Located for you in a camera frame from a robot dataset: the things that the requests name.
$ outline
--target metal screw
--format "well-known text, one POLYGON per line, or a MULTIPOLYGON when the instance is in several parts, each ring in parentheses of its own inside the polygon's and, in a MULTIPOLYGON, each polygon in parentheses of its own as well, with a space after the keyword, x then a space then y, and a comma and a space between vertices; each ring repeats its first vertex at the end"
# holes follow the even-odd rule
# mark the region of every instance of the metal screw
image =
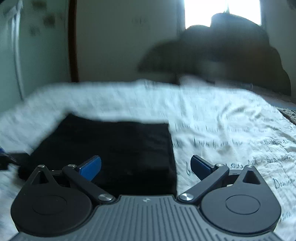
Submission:
POLYGON ((98 196, 98 199, 100 201, 103 201, 103 202, 109 202, 109 201, 112 201, 113 200, 113 196, 111 194, 107 194, 107 193, 104 193, 104 194, 101 194, 98 196))
POLYGON ((219 167, 222 167, 222 166, 224 166, 224 165, 221 164, 221 163, 218 163, 218 164, 215 165, 216 168, 219 168, 219 167))
POLYGON ((180 198, 181 200, 183 200, 183 201, 191 201, 191 200, 194 198, 194 196, 193 196, 192 194, 190 194, 190 193, 182 193, 182 194, 179 196, 179 198, 180 198))

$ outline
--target door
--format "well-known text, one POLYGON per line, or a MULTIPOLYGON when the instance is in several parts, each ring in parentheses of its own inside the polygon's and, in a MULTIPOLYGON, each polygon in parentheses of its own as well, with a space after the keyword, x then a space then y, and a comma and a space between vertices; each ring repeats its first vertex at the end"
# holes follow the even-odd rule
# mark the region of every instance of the door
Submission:
POLYGON ((16 3, 16 0, 5 0, 0 4, 0 114, 21 101, 15 73, 12 16, 7 15, 16 3))
POLYGON ((23 1, 20 60, 25 96, 56 82, 70 82, 68 0, 23 1))

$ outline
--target window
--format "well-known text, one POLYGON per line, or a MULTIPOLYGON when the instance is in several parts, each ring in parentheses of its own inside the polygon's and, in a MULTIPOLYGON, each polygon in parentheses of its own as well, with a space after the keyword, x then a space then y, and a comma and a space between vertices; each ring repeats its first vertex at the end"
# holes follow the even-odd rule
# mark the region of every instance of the window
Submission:
POLYGON ((184 0, 185 28, 192 25, 210 26, 211 17, 229 12, 261 25, 260 0, 184 0))

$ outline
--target blue gripper pad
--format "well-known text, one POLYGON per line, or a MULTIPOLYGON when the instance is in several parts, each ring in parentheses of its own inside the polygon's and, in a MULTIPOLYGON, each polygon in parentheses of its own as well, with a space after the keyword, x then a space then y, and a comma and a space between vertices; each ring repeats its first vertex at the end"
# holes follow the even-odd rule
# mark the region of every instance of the blue gripper pad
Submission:
POLYGON ((214 166, 199 156, 194 155, 190 160, 190 167, 193 173, 200 179, 205 179, 214 171, 214 166))
POLYGON ((101 158, 99 156, 93 156, 78 166, 78 173, 88 181, 91 181, 100 172, 101 166, 101 158))

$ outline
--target black cloth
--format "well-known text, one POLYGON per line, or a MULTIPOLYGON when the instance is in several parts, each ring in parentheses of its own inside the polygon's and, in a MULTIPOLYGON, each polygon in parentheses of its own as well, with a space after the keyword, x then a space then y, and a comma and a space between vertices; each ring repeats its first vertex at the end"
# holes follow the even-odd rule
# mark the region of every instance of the black cloth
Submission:
POLYGON ((27 179, 39 164, 61 170, 98 155, 99 174, 92 180, 114 196, 176 196, 176 165, 168 124, 101 122, 68 115, 19 168, 27 179))

